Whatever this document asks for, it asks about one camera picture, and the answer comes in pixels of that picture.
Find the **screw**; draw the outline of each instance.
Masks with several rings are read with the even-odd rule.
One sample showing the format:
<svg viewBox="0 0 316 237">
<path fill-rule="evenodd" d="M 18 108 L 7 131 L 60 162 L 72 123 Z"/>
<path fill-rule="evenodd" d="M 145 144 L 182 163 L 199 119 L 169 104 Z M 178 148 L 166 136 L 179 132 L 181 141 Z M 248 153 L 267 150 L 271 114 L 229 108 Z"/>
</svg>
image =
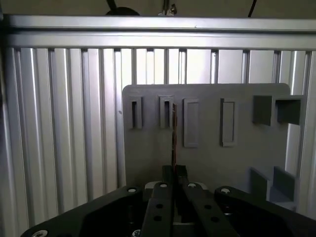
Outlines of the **screw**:
<svg viewBox="0 0 316 237">
<path fill-rule="evenodd" d="M 134 192 L 136 192 L 136 189 L 129 189 L 129 190 L 127 190 L 129 193 L 134 193 Z"/>
<path fill-rule="evenodd" d="M 229 194 L 231 191 L 230 191 L 229 189 L 221 189 L 221 192 L 222 192 L 222 193 Z"/>
<path fill-rule="evenodd" d="M 135 230 L 133 233 L 132 233 L 132 237 L 139 237 L 140 236 L 140 230 Z"/>
<path fill-rule="evenodd" d="M 37 231 L 32 235 L 32 237 L 46 237 L 47 233 L 48 232 L 45 230 Z"/>
<path fill-rule="evenodd" d="M 196 184 L 194 184 L 194 183 L 190 183 L 190 184 L 188 184 L 188 187 L 190 187 L 190 188 L 195 188 L 197 185 Z"/>
</svg>

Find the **gray pegboard panel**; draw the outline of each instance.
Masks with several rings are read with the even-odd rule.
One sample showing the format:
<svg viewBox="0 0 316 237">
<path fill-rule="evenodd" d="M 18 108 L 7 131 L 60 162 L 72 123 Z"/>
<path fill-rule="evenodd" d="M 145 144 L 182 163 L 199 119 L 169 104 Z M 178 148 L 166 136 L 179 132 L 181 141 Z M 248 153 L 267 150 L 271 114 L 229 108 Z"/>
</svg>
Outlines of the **gray pegboard panel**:
<svg viewBox="0 0 316 237">
<path fill-rule="evenodd" d="M 161 180 L 161 166 L 171 164 L 172 128 L 161 122 L 170 119 L 172 113 L 170 104 L 161 101 L 168 98 L 178 105 L 177 163 L 187 166 L 189 180 L 205 183 L 210 190 L 228 185 L 248 192 L 250 167 L 267 177 L 273 176 L 274 166 L 285 167 L 288 127 L 287 123 L 277 122 L 275 113 L 271 126 L 254 124 L 253 96 L 286 98 L 289 94 L 286 84 L 125 87 L 127 184 L 145 185 Z M 141 112 L 137 106 L 131 110 L 135 97 L 141 98 Z M 141 128 L 131 128 L 131 124 L 138 124 L 139 118 L 142 118 Z"/>
</svg>

